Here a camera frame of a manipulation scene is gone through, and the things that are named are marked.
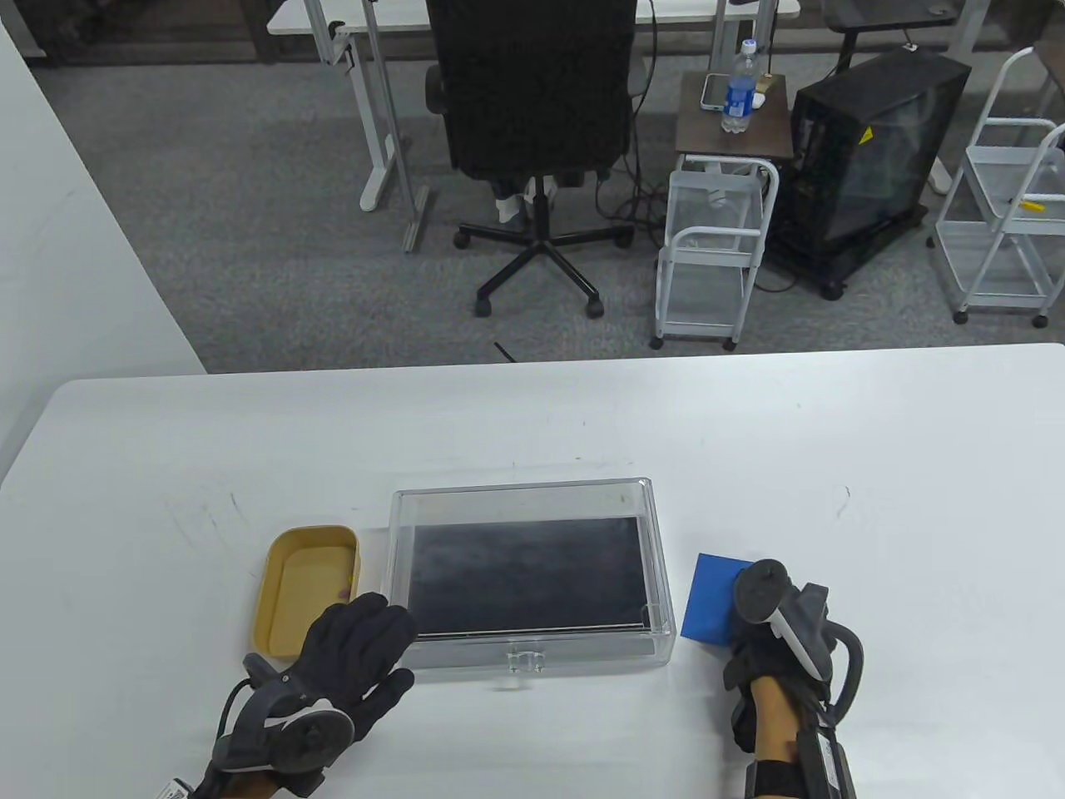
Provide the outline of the person's left hand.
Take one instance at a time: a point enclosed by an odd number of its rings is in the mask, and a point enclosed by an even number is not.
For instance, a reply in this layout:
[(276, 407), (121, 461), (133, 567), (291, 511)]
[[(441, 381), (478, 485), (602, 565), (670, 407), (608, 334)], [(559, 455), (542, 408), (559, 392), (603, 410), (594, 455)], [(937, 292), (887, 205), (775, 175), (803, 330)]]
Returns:
[(399, 704), (415, 676), (399, 665), (415, 642), (406, 608), (379, 593), (326, 608), (295, 662), (259, 655), (232, 690), (194, 798), (309, 797), (355, 743)]

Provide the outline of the person's right hand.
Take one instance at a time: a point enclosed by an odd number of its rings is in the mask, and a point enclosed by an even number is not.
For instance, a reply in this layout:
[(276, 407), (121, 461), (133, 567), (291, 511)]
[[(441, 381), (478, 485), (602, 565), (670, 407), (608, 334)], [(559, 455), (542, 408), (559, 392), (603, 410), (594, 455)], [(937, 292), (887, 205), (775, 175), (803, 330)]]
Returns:
[(802, 710), (826, 710), (833, 676), (833, 643), (825, 632), (828, 592), (794, 588), (789, 581), (761, 582), (752, 569), (737, 578), (731, 612), (726, 690), (741, 695), (731, 712), (731, 734), (746, 753), (755, 750), (757, 712), (753, 682), (774, 678)]

